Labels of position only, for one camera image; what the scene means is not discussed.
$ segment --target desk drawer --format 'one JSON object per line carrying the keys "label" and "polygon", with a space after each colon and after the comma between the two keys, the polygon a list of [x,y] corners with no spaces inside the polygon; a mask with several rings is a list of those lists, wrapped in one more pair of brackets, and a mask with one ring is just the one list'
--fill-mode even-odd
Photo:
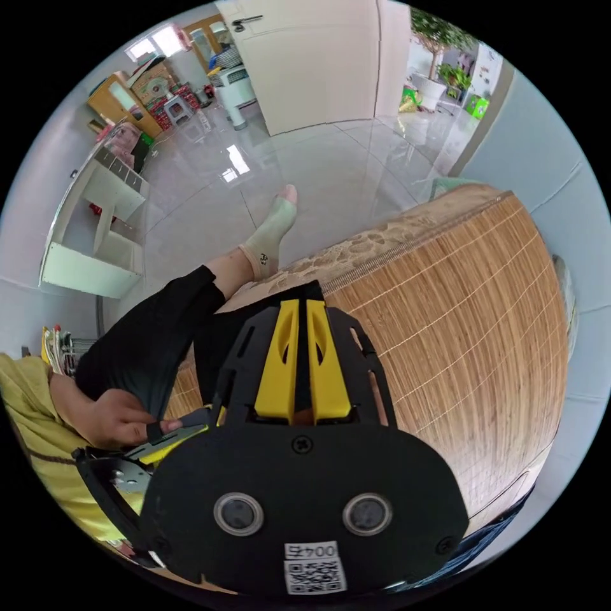
{"label": "desk drawer", "polygon": [[125,179],[125,184],[139,193],[140,187],[142,186],[142,179],[135,172],[130,171]]}
{"label": "desk drawer", "polygon": [[129,168],[120,159],[115,159],[110,166],[110,171],[113,174],[116,174],[121,180],[125,180],[127,178]]}
{"label": "desk drawer", "polygon": [[102,147],[96,154],[95,160],[101,163],[104,167],[110,167],[116,157],[107,149]]}

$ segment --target sticker label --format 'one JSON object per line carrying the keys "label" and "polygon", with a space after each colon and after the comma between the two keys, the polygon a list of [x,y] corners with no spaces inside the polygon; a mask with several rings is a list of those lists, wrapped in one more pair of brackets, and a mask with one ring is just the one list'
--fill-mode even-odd
{"label": "sticker label", "polygon": [[333,594],[347,589],[337,541],[287,543],[284,557],[289,594]]}

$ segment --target person's hand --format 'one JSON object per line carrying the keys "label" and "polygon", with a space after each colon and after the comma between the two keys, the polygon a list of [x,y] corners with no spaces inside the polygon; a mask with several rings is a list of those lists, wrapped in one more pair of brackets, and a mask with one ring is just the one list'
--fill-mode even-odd
{"label": "person's hand", "polygon": [[[88,406],[87,417],[80,419],[78,432],[92,446],[100,449],[119,449],[146,443],[146,425],[156,422],[142,403],[124,390],[107,390]],[[160,422],[164,434],[182,426],[180,420]]]}

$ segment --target beige sock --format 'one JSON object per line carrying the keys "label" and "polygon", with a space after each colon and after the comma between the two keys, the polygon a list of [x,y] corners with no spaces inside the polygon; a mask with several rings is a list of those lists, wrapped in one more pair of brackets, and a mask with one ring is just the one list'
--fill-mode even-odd
{"label": "beige sock", "polygon": [[240,245],[241,251],[252,265],[255,281],[269,278],[278,271],[280,242],[293,227],[296,217],[297,189],[293,185],[287,185],[276,195],[261,226]]}

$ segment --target potted plant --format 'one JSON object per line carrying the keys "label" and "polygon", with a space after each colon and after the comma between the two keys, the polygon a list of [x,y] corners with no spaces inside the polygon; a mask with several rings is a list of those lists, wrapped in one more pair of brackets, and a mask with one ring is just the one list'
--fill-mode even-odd
{"label": "potted plant", "polygon": [[433,62],[428,76],[414,74],[412,80],[422,95],[421,108],[434,113],[441,96],[446,91],[446,84],[436,80],[437,65],[445,51],[456,48],[469,51],[475,44],[475,38],[463,29],[452,25],[445,19],[431,15],[426,11],[411,7],[412,33],[422,46],[433,54]]}
{"label": "potted plant", "polygon": [[[460,66],[441,64],[441,66],[439,66],[438,76],[444,83],[458,89],[460,92],[467,91],[471,86],[471,77]],[[455,99],[459,97],[455,90],[448,91],[447,94]]]}

